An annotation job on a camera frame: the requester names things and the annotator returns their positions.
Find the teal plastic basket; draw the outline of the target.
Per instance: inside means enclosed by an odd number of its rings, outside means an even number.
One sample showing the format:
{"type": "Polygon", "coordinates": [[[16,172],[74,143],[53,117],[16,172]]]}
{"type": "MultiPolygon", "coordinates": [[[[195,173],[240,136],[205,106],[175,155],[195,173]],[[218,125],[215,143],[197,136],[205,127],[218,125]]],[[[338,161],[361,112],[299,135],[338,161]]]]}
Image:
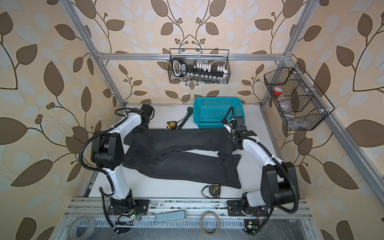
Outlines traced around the teal plastic basket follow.
{"type": "Polygon", "coordinates": [[[224,128],[222,119],[230,107],[234,107],[235,117],[245,112],[239,98],[234,97],[198,97],[194,100],[193,120],[199,129],[224,128]]]}

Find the black trousers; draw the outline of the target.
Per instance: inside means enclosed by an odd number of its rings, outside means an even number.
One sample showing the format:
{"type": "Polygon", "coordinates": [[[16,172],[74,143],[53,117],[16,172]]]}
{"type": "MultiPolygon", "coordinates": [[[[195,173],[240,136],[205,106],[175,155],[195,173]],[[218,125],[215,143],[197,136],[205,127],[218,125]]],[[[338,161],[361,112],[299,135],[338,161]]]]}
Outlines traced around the black trousers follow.
{"type": "Polygon", "coordinates": [[[123,166],[155,179],[219,184],[241,189],[239,145],[226,129],[149,129],[131,132],[123,166]]]}

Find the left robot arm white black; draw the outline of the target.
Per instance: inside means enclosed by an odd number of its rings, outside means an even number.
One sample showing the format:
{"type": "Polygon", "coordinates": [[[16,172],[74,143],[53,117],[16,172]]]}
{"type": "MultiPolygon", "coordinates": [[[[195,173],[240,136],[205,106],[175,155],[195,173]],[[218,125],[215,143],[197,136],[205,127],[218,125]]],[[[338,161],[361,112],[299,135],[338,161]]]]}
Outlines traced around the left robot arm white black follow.
{"type": "Polygon", "coordinates": [[[96,131],[83,144],[79,163],[87,170],[105,175],[109,188],[105,191],[99,187],[103,198],[109,198],[113,206],[131,209],[134,201],[123,172],[123,141],[131,132],[148,129],[155,110],[151,105],[143,104],[140,108],[117,109],[115,114],[121,117],[119,121],[106,130],[96,131]]]}

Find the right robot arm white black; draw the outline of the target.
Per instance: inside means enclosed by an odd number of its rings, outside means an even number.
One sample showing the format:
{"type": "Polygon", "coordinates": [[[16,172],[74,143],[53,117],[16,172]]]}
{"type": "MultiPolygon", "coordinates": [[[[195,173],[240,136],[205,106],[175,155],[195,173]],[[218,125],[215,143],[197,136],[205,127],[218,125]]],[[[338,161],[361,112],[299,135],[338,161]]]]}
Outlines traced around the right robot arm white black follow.
{"type": "Polygon", "coordinates": [[[222,119],[222,124],[234,144],[248,152],[262,170],[260,188],[244,193],[241,198],[243,214],[251,216],[259,208],[277,208],[288,214],[296,213],[300,192],[294,165],[273,155],[254,131],[247,130],[244,117],[236,116],[233,106],[222,119]]]}

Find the yellow black tape measure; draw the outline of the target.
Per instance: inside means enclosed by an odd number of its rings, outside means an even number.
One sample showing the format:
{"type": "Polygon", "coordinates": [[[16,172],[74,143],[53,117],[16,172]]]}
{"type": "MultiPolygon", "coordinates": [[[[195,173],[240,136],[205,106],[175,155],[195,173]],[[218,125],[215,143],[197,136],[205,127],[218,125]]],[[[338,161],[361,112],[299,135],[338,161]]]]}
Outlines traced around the yellow black tape measure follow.
{"type": "Polygon", "coordinates": [[[178,128],[178,122],[176,121],[167,122],[167,128],[169,130],[176,130],[178,128]]]}

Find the red white item in basket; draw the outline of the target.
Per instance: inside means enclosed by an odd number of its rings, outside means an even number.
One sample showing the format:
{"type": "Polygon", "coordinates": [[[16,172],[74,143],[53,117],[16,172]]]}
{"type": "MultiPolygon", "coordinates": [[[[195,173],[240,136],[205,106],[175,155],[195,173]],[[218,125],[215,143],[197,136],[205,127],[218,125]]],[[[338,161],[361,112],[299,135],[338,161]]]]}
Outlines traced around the red white item in basket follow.
{"type": "Polygon", "coordinates": [[[278,97],[283,93],[283,89],[281,87],[274,87],[273,93],[276,97],[278,97]]]}

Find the black socket set holder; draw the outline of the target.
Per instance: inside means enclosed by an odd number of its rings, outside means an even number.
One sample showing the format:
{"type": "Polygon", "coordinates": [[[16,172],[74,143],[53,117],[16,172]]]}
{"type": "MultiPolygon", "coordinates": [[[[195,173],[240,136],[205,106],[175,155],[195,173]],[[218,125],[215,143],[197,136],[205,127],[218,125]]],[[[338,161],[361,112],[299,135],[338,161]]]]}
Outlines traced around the black socket set holder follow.
{"type": "Polygon", "coordinates": [[[172,73],[175,77],[185,77],[193,75],[207,75],[212,77],[225,78],[230,74],[230,70],[223,61],[172,58],[172,73]]]}

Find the light blue flat case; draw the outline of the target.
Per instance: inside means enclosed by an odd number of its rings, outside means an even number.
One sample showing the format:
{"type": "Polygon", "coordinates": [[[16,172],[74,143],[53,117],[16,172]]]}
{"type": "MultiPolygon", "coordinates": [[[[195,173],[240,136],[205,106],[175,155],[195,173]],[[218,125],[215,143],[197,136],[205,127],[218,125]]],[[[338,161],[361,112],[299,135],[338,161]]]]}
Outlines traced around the light blue flat case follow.
{"type": "Polygon", "coordinates": [[[183,210],[156,214],[155,224],[183,222],[187,220],[187,213],[183,210]]]}

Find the clear tape roll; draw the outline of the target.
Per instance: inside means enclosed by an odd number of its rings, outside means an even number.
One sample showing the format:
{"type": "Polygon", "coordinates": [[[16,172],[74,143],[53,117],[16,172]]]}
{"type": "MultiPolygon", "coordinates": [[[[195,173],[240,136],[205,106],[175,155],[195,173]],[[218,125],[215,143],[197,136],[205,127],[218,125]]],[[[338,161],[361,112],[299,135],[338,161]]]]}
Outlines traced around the clear tape roll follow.
{"type": "Polygon", "coordinates": [[[96,229],[96,221],[89,216],[76,218],[68,227],[68,240],[88,240],[96,229]]]}

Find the dark green handled tool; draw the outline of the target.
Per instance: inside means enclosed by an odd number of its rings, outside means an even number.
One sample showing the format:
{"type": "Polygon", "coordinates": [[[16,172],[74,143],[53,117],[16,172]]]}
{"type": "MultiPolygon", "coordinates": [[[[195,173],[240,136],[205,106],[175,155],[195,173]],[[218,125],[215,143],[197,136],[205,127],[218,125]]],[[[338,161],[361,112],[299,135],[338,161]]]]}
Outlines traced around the dark green handled tool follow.
{"type": "Polygon", "coordinates": [[[181,120],[181,123],[178,125],[178,130],[181,130],[185,123],[188,121],[188,119],[193,115],[193,107],[187,108],[187,114],[186,116],[181,120]]]}

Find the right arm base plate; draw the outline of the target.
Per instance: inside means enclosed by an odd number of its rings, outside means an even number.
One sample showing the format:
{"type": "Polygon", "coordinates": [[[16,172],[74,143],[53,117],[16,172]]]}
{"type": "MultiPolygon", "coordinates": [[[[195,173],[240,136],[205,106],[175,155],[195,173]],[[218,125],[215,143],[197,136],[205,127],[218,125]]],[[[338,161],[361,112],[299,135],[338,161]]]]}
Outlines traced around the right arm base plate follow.
{"type": "Polygon", "coordinates": [[[242,200],[229,200],[226,202],[230,217],[267,217],[269,212],[262,207],[249,207],[242,200]]]}

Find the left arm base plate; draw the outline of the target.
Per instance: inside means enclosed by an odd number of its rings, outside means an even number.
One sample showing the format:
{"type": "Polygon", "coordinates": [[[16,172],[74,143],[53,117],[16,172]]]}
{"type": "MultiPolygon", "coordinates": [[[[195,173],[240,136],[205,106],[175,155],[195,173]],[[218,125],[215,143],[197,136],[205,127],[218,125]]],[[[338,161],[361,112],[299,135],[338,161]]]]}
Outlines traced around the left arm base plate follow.
{"type": "Polygon", "coordinates": [[[144,214],[149,209],[149,200],[116,200],[110,198],[110,205],[108,208],[108,214],[114,216],[131,216],[144,214]]]}

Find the aluminium frame rail front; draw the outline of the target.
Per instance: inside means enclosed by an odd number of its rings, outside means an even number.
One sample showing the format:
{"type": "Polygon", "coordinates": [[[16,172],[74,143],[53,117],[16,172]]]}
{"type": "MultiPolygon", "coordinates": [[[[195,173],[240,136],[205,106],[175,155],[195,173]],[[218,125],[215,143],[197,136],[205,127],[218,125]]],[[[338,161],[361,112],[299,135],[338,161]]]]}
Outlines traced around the aluminium frame rail front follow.
{"type": "MultiPolygon", "coordinates": [[[[156,214],[183,210],[188,218],[198,218],[206,212],[213,212],[221,218],[257,218],[257,217],[230,217],[226,207],[229,200],[238,199],[207,199],[207,198],[136,198],[149,200],[149,209],[140,214],[144,218],[153,218],[156,214]]],[[[101,198],[73,198],[65,217],[104,217],[101,198]]]]}

